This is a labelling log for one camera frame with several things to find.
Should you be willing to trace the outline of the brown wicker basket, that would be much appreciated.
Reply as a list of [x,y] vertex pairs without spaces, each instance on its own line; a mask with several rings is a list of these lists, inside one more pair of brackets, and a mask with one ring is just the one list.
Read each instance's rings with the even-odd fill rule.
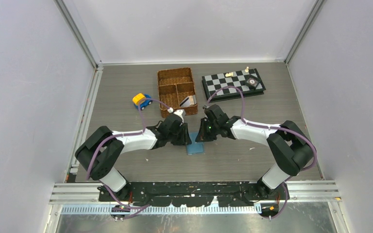
[[166,105],[174,110],[184,109],[186,115],[198,113],[198,104],[182,106],[182,102],[189,96],[196,95],[195,82],[189,67],[166,69],[157,72],[158,96],[162,102],[159,105],[161,117],[169,115]]

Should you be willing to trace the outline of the blue yellow toy car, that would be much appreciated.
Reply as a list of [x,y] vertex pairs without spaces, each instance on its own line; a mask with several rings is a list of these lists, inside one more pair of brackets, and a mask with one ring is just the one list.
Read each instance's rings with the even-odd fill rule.
[[138,93],[132,98],[132,102],[137,110],[144,110],[148,105],[151,105],[153,100],[147,94]]

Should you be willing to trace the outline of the black white chessboard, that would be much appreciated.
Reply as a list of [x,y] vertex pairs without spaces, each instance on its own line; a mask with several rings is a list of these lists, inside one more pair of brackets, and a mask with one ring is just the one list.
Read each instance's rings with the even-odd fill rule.
[[[244,97],[262,95],[266,87],[258,70],[256,68],[249,68],[248,73],[244,70],[233,71],[232,77],[225,77],[226,73],[202,76],[205,97],[210,102],[218,102],[239,99],[240,92]],[[245,85],[246,79],[251,76],[261,80],[261,88],[252,89]]]

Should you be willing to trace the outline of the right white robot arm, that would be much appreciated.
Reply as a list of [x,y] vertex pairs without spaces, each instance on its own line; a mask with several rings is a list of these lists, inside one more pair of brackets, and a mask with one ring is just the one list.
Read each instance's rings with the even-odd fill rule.
[[205,106],[196,142],[215,141],[220,135],[247,140],[270,148],[275,164],[257,181],[260,197],[271,199],[289,178],[316,163],[317,151],[311,141],[290,120],[282,124],[262,124],[239,116],[229,117],[218,105]]

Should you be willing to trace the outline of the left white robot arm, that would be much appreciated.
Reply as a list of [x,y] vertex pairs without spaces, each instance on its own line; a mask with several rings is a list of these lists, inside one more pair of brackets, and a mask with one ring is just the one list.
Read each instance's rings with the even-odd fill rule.
[[192,143],[188,124],[175,113],[144,131],[117,132],[101,126],[75,151],[75,158],[91,179],[101,181],[116,200],[123,201],[129,197],[130,189],[124,176],[114,168],[118,157],[135,150],[154,150],[167,143],[174,146]]

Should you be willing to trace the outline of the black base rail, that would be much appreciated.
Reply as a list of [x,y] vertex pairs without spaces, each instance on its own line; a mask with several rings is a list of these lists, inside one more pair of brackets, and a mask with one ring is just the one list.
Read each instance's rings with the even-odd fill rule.
[[287,186],[273,191],[257,183],[238,182],[130,182],[115,197],[121,202],[130,201],[134,206],[153,207],[202,207],[214,201],[220,207],[252,206],[258,201],[277,202],[285,199]]

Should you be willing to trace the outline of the black square box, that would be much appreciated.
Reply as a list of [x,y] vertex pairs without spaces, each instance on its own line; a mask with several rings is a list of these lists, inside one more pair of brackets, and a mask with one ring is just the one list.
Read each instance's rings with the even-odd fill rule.
[[245,85],[252,89],[261,88],[261,80],[257,77],[248,77],[245,81]]

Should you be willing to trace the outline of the cards in basket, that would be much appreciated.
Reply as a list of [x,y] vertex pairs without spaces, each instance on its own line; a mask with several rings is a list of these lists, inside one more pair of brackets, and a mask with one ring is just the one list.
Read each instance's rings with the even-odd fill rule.
[[187,96],[184,100],[181,101],[180,107],[181,108],[186,108],[190,107],[197,104],[196,96],[195,95],[190,95]]

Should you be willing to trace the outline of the blue card holder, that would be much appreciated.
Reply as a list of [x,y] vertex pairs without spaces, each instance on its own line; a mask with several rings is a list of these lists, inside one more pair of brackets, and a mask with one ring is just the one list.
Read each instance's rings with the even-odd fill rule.
[[195,139],[198,136],[198,132],[189,133],[191,144],[186,146],[187,155],[201,154],[204,153],[203,142],[196,142]]

